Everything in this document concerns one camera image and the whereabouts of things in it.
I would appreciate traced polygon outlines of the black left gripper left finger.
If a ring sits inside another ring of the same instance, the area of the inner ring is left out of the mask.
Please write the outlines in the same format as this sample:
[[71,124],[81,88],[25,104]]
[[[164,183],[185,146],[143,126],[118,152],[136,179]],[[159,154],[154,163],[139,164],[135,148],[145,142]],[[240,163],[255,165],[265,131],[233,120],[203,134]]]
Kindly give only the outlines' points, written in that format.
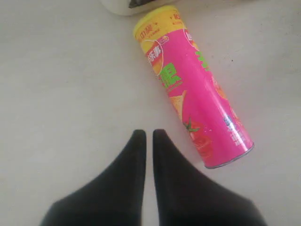
[[117,158],[94,180],[56,201],[42,226],[140,226],[146,133],[134,130]]

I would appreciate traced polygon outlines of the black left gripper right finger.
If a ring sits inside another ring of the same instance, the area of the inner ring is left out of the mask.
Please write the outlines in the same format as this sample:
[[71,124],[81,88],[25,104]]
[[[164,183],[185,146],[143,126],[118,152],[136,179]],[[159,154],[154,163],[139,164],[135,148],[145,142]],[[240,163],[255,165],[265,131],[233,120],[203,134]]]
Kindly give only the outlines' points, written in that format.
[[153,171],[161,226],[265,226],[254,203],[197,170],[163,129],[153,131]]

